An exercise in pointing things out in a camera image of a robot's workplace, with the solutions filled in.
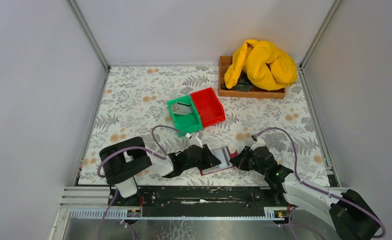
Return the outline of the red leather card holder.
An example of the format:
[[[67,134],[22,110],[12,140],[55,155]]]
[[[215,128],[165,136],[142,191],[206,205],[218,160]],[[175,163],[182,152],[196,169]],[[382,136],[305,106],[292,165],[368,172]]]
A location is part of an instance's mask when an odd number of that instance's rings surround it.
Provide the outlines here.
[[[202,176],[213,174],[216,172],[220,172],[226,169],[230,169],[234,167],[234,164],[231,163],[231,159],[238,155],[238,152],[231,152],[229,147],[222,147],[211,151],[215,157],[220,160],[220,164],[207,168],[205,170],[200,170],[200,174]]]

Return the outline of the green plastic bin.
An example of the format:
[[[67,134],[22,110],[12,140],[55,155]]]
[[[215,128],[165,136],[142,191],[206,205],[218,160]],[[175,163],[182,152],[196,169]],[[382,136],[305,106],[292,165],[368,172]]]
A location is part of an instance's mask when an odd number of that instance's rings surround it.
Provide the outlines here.
[[[189,105],[191,113],[188,115],[178,115],[174,114],[172,110],[172,104],[183,103]],[[183,137],[186,133],[194,133],[203,129],[202,121],[200,115],[189,95],[185,95],[174,100],[167,101],[167,106],[170,115],[173,119],[175,128],[181,130],[184,133],[178,132],[179,137]]]

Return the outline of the red plastic bin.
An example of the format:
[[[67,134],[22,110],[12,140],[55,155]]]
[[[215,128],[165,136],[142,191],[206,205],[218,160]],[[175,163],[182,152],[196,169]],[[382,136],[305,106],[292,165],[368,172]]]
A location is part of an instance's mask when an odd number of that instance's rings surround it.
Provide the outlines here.
[[[205,88],[190,94],[196,107],[203,127],[223,122],[226,120],[222,103],[213,88]]]

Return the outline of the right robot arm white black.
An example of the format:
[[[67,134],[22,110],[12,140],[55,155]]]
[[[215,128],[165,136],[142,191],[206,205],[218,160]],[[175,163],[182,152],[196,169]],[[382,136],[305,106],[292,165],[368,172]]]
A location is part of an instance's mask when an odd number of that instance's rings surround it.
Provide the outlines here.
[[[319,186],[278,164],[265,146],[245,147],[231,163],[264,176],[271,190],[288,204],[300,207],[329,224],[344,240],[370,240],[380,229],[379,218],[354,190],[344,192]]]

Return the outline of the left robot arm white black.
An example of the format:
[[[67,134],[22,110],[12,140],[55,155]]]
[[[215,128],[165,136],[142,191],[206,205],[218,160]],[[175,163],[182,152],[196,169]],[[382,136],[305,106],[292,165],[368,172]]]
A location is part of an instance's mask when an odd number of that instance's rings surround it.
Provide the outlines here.
[[[128,198],[138,191],[134,176],[144,170],[173,178],[192,168],[202,171],[221,164],[198,135],[186,134],[186,138],[185,150],[166,155],[147,148],[140,136],[106,147],[99,152],[97,175],[114,186],[121,197]]]

